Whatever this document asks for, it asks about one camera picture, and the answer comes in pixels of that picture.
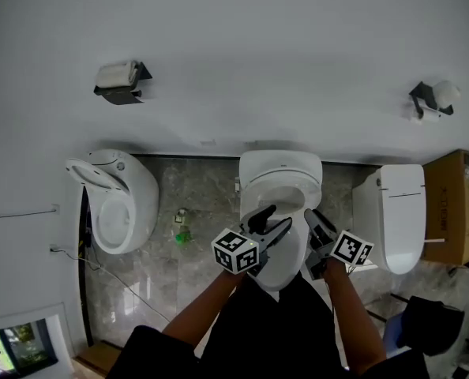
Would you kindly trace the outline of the white toilet lid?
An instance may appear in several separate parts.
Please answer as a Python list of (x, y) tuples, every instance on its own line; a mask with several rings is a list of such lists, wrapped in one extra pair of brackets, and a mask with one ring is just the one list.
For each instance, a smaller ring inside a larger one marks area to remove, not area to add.
[(242, 197), (257, 203), (311, 201), (317, 206), (322, 199), (321, 181), (303, 171), (286, 169), (269, 171), (254, 178), (242, 189)]

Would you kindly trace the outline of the crumpled white paper roll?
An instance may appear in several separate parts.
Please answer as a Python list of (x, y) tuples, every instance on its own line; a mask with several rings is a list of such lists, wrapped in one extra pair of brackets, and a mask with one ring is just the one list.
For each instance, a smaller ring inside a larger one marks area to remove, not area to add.
[(432, 90), (439, 108), (452, 106), (461, 97), (460, 89), (451, 81), (440, 81), (432, 87)]

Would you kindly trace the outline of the black metal chair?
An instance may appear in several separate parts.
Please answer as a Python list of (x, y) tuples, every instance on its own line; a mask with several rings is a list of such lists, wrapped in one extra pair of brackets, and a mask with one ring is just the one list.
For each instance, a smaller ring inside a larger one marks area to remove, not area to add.
[[(399, 302), (404, 302), (404, 303), (406, 303), (406, 304), (409, 303), (409, 299), (408, 299), (408, 298), (405, 298), (405, 297), (403, 297), (403, 296), (401, 296), (401, 295), (398, 295), (398, 294), (396, 294), (396, 293), (389, 292), (388, 295), (389, 295), (390, 297), (396, 299), (396, 300), (399, 301)], [(386, 323), (388, 322), (388, 318), (385, 318), (385, 317), (383, 317), (383, 316), (381, 316), (381, 315), (379, 315), (379, 314), (377, 314), (377, 313), (374, 313), (374, 312), (371, 311), (371, 310), (366, 309), (366, 312), (367, 312), (372, 318), (374, 318), (375, 320), (378, 320), (378, 321), (380, 321), (380, 322), (382, 322), (382, 323), (384, 323), (384, 324), (386, 324)]]

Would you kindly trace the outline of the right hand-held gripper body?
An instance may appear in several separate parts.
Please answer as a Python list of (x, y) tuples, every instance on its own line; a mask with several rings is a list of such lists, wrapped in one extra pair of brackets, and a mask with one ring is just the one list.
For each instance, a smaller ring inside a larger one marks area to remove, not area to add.
[(312, 251), (305, 261), (311, 280), (320, 280), (329, 258), (337, 259), (350, 269), (369, 263), (374, 244), (366, 242), (348, 231), (342, 231), (336, 239), (320, 244), (314, 236), (310, 239)]

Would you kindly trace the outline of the white egg-shaped toilet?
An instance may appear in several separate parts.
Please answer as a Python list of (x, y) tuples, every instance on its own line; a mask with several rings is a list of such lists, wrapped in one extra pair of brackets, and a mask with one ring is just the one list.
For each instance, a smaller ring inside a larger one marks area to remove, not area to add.
[(92, 233), (109, 254), (129, 253), (150, 238), (159, 211), (159, 186), (134, 156), (115, 149), (66, 161), (69, 175), (86, 190)]

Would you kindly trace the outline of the black cloth on chair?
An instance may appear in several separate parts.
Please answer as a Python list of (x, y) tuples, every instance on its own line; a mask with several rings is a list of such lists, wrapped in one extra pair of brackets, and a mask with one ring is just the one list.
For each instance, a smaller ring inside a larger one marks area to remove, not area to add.
[(427, 356), (444, 354), (456, 342), (465, 312), (441, 301), (411, 296), (401, 314), (396, 344)]

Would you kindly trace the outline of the white toilet with tank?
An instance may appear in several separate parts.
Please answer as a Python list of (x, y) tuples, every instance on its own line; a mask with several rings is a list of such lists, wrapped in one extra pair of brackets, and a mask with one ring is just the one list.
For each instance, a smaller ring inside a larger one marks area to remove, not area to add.
[(307, 208), (316, 208), (311, 201), (296, 204), (289, 202), (257, 203), (242, 197), (242, 189), (260, 174), (269, 171), (298, 170), (311, 174), (317, 180), (323, 178), (320, 158), (312, 153), (290, 150), (255, 150), (242, 154), (239, 161), (239, 182), (241, 188), (240, 216), (265, 205), (276, 205), (275, 213), (269, 217), (276, 222), (292, 218), (292, 227), (274, 246), (268, 248), (268, 263), (255, 277), (256, 282), (266, 291), (277, 292), (286, 287), (300, 271), (306, 257), (309, 228), (304, 218)]

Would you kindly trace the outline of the large brown cardboard box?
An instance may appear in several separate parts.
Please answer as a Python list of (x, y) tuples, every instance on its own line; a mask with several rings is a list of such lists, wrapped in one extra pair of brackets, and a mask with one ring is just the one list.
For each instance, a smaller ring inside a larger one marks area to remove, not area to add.
[(469, 263), (469, 151), (455, 150), (423, 166), (426, 242), (421, 258)]

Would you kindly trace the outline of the black wall shelf holder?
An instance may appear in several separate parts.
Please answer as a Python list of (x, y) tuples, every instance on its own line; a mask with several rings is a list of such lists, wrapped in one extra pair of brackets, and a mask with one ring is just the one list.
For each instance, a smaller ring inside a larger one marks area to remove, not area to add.
[(451, 104), (442, 107), (435, 96), (433, 87), (420, 81), (410, 92), (411, 102), (414, 104), (416, 118), (423, 121), (426, 113), (430, 112), (432, 116), (440, 118), (443, 114), (453, 115), (454, 109)]
[(93, 93), (103, 97), (107, 102), (116, 106), (143, 103), (141, 83), (150, 81), (152, 75), (143, 62), (137, 62), (137, 75), (134, 82), (127, 87), (99, 88), (95, 85)]

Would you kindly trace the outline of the white rectangular toilet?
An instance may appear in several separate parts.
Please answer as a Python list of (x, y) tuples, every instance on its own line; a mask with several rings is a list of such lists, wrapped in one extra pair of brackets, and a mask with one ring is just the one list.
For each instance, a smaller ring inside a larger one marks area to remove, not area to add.
[(426, 235), (423, 167), (380, 167), (352, 190), (352, 206), (353, 233), (373, 244), (369, 262), (396, 275), (412, 270)]

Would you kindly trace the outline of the folded white towel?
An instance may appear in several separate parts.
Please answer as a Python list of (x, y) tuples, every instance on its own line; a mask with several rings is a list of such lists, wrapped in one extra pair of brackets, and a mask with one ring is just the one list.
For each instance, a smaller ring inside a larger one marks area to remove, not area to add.
[(99, 88), (127, 87), (134, 82), (136, 75), (136, 61), (103, 66), (96, 74), (96, 86)]

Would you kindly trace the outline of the black-framed window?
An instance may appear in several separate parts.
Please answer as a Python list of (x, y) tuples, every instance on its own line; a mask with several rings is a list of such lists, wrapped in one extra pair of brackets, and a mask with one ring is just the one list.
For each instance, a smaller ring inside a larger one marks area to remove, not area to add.
[(23, 379), (57, 362), (44, 319), (0, 328), (0, 379)]

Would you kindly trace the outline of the person's right forearm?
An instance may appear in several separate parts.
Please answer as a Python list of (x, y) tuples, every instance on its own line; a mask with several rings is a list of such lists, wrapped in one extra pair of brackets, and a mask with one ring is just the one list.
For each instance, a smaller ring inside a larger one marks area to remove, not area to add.
[(323, 277), (336, 311), (348, 366), (361, 376), (386, 360), (382, 338), (362, 304), (345, 264), (335, 258), (328, 259)]

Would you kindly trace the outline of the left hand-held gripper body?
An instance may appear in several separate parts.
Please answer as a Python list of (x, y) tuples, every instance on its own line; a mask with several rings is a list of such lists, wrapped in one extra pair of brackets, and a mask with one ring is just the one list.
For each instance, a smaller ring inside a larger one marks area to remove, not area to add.
[(268, 262), (267, 240), (257, 234), (225, 228), (211, 242), (215, 261), (226, 271), (257, 276)]

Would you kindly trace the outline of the person's black trousers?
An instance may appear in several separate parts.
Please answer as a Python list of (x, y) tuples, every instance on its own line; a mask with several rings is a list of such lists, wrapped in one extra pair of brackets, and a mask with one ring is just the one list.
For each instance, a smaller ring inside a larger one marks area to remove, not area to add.
[(302, 275), (278, 298), (244, 277), (212, 326), (200, 369), (230, 379), (348, 376), (332, 311)]

